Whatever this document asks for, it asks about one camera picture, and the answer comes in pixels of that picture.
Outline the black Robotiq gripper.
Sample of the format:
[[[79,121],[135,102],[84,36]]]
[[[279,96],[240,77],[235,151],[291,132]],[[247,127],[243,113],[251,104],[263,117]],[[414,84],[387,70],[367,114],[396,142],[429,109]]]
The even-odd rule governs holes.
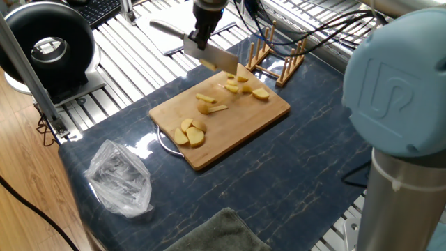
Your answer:
[[[193,14],[196,17],[195,31],[188,38],[197,44],[197,48],[205,50],[209,37],[219,31],[218,22],[221,20],[224,9],[208,10],[197,4],[193,5]]]

